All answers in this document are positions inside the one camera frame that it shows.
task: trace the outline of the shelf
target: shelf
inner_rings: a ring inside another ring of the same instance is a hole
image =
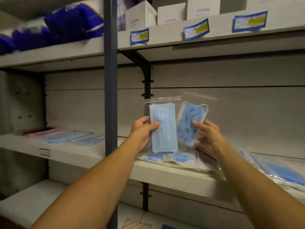
[[[51,180],[39,182],[0,201],[0,214],[25,228],[29,228],[67,187],[67,185]],[[186,223],[119,203],[118,228],[122,228],[127,218],[153,224],[153,229],[161,228],[160,225],[162,224],[179,229],[197,229],[197,227],[192,227]]]
[[[118,146],[125,138],[118,138]],[[13,150],[33,156],[43,157],[83,168],[91,168],[104,158],[105,142],[96,145],[74,146],[68,144],[47,144],[43,141],[6,134],[0,136],[0,148]],[[48,149],[50,157],[41,155],[40,148]],[[302,159],[285,158],[285,162],[305,175],[305,161]],[[191,169],[172,168],[152,162],[136,160],[130,179],[158,185],[182,192],[215,198],[232,203],[232,195],[227,183],[213,172],[199,172]],[[294,197],[305,203],[305,193],[290,189]]]
[[[118,146],[125,137],[118,137]],[[0,136],[0,147],[37,157],[76,165],[83,168],[91,168],[105,157],[105,141],[92,146],[75,146],[69,144],[48,144],[42,140],[6,134]],[[41,155],[40,149],[50,150],[50,157]]]
[[[194,25],[204,20],[204,18],[150,27],[150,41],[145,44],[131,45],[130,32],[121,31],[118,32],[118,49],[139,50],[148,61],[305,49],[304,8],[305,2],[302,1],[270,8],[266,27],[254,32],[232,33],[233,18],[235,15],[246,15],[262,10],[246,10],[210,16],[208,18],[210,33],[187,42],[183,38],[183,27]],[[84,59],[83,67],[103,66],[103,54],[103,40],[94,38],[4,55],[0,57],[0,67],[49,71],[57,70],[58,63],[54,61],[60,61],[61,69],[80,68],[81,65],[78,64],[80,60],[72,67],[67,62],[76,58]],[[101,61],[87,64],[86,60],[92,56],[100,56]],[[41,65],[41,63],[51,61],[53,63],[47,65],[47,67]],[[118,64],[130,62],[128,59],[118,57]],[[30,64],[35,65],[33,68],[31,66],[21,66]]]

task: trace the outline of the metal upright post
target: metal upright post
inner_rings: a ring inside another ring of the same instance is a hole
[[[104,0],[105,155],[117,148],[117,0]],[[117,207],[107,229],[117,229]]]

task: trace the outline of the shelf label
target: shelf label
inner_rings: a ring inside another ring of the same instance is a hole
[[[137,44],[149,41],[149,28],[130,32],[130,43]]]
[[[233,20],[232,32],[253,31],[266,27],[268,11],[250,14],[236,15]]]
[[[199,38],[210,32],[209,20],[205,19],[196,25],[183,27],[183,32],[185,40]]]
[[[42,156],[51,157],[51,152],[49,149],[40,148],[39,152],[40,152],[40,155],[42,155]]]

